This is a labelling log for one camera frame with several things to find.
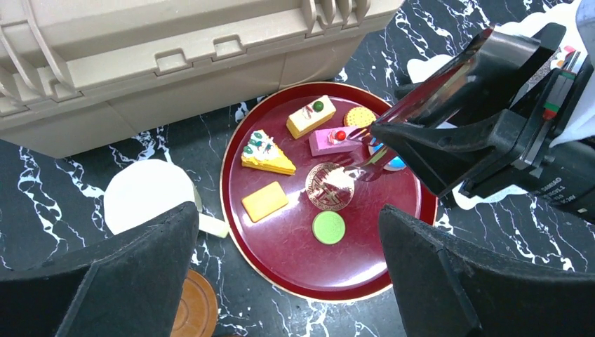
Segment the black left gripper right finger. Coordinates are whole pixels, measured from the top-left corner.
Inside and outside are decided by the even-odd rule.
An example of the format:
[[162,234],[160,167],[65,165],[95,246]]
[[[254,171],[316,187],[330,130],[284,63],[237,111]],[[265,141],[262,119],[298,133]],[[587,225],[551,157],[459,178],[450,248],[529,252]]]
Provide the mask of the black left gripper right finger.
[[535,265],[392,205],[378,218],[407,336],[593,336],[594,276]]

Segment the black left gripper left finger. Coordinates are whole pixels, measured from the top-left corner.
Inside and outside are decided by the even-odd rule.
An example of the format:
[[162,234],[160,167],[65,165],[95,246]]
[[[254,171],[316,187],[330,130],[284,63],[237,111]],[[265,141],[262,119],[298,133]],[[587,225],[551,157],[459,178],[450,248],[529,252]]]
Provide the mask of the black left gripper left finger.
[[1,278],[2,336],[169,336],[199,231],[186,201]]

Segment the white three-tier cake stand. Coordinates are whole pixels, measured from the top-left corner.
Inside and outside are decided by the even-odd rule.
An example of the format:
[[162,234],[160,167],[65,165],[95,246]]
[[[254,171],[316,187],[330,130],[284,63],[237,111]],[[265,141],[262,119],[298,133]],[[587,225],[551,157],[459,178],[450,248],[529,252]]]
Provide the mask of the white three-tier cake stand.
[[[569,57],[570,52],[579,51],[582,55],[587,53],[576,24],[576,13],[580,2],[573,1],[570,4],[558,4],[544,12],[530,14],[520,22],[507,22],[500,25],[497,31],[505,34],[532,36],[547,23],[558,23],[566,27],[566,33],[562,38],[561,45],[554,55],[554,59],[547,64],[546,69],[552,70],[554,67],[562,66],[562,62]],[[419,83],[427,79],[440,67],[444,66],[453,57],[450,55],[437,55],[428,60],[412,59],[409,60],[406,69],[413,83]],[[478,204],[489,204],[502,201],[509,195],[522,195],[527,192],[516,185],[511,185],[505,189],[487,197],[465,197],[458,189],[453,190],[455,205],[464,210],[470,210]]]

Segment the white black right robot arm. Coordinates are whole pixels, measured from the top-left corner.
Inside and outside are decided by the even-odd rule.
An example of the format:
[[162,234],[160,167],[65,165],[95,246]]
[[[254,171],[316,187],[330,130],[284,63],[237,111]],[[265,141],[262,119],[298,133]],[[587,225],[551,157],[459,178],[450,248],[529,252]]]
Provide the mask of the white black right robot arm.
[[486,198],[515,185],[550,206],[594,220],[594,132],[555,143],[594,97],[594,66],[571,53],[530,85],[566,33],[549,23],[531,37],[477,34],[372,126],[437,197]]

